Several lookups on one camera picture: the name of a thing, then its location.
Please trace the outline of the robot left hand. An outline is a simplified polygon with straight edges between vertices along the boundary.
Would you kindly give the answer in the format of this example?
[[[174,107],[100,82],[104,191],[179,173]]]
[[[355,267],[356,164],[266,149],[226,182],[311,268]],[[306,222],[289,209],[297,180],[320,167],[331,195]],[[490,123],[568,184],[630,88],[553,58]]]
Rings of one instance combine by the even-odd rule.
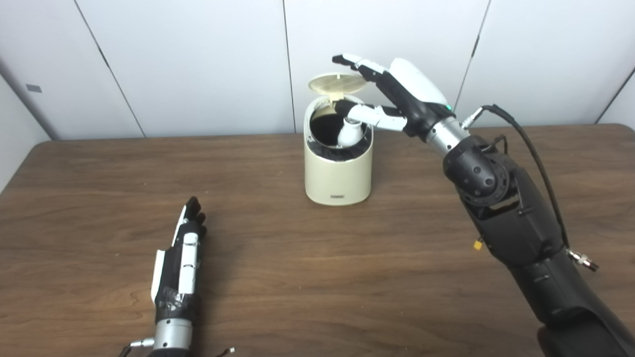
[[[156,324],[167,319],[196,321],[200,305],[196,279],[202,258],[200,246],[207,233],[205,219],[199,199],[192,196],[181,210],[172,244],[156,253],[150,289]]]

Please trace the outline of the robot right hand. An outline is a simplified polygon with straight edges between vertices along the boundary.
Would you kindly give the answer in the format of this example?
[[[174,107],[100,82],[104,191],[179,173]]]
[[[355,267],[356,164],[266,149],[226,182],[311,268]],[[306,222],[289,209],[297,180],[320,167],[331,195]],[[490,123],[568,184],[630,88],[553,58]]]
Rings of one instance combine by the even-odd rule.
[[[374,83],[393,104],[391,108],[360,104],[350,100],[335,102],[335,111],[346,119],[393,131],[428,142],[438,122],[453,118],[447,100],[438,87],[406,59],[393,59],[389,67],[357,55],[340,54],[332,62],[350,67],[368,83]]]

